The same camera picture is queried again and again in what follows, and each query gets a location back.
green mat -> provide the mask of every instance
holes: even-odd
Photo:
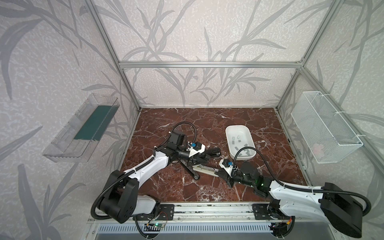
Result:
[[[97,106],[74,139],[100,141],[119,106]]]

brown marble table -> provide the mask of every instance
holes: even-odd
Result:
[[[208,166],[219,168],[222,158],[229,158],[225,128],[245,125],[255,146],[269,160],[275,175],[281,180],[305,184],[288,140],[272,108],[170,108],[143,109],[125,156],[121,170],[129,169],[152,154],[153,146],[163,142],[172,127],[181,121],[192,122],[197,130],[197,141],[209,147],[220,147],[222,156],[212,159]],[[193,131],[183,124],[178,129],[192,140]],[[265,176],[270,176],[259,155],[250,160]],[[150,195],[163,202],[184,201],[263,201],[250,187],[235,184],[233,188],[219,177],[201,173],[195,181],[180,164],[170,165],[146,181],[141,195]]]

robotic arm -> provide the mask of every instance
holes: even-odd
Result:
[[[365,196],[343,191],[331,183],[325,183],[323,187],[311,187],[281,182],[274,176],[263,155],[252,147],[240,149],[233,161],[222,159],[219,163],[221,169],[204,166],[202,164],[207,163],[211,157],[221,155],[220,149],[207,150],[199,142],[186,143],[185,134],[174,128],[169,138],[159,148],[155,148],[152,156],[124,172],[116,170],[110,174],[102,193],[92,205],[93,218],[113,218],[124,223],[137,214],[147,214],[150,219],[158,216],[160,202],[146,195],[138,196],[138,190],[153,174],[178,159],[196,180],[199,179],[196,171],[204,172],[221,177],[229,187],[233,187],[236,182],[253,188],[254,194],[262,198],[270,198],[267,215],[271,219],[293,220],[290,229],[287,224],[291,220],[284,223],[284,226],[280,224],[278,227],[271,227],[273,233],[279,236],[286,236],[290,232],[296,216],[330,223],[348,236],[361,238],[362,217],[371,209],[371,203]],[[237,156],[245,149],[253,149],[260,154],[272,177],[260,175],[250,162],[244,161],[240,168],[236,166]],[[365,209],[351,196],[363,199],[366,202]],[[254,205],[254,211],[257,212],[257,204]],[[97,215],[96,207],[107,216]]]

floral wallpaper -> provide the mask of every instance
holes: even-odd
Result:
[[[137,116],[82,1],[0,2],[0,239],[79,239]],[[90,93],[120,107],[87,163],[45,147]]]
[[[384,112],[384,1],[345,1],[306,64],[338,104],[383,153]],[[371,212],[363,217],[362,239],[384,234],[384,177],[358,149],[338,163],[319,164],[290,113],[303,91],[314,91],[305,77],[298,78],[280,114],[299,149],[315,185],[332,182],[344,190],[366,195]]]
[[[331,4],[319,0],[94,2],[120,61],[299,61]],[[293,70],[132,68],[125,72],[142,106],[273,107]]]

white mesh basket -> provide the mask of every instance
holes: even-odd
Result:
[[[318,163],[339,162],[362,146],[360,138],[319,91],[303,92],[291,115]]]

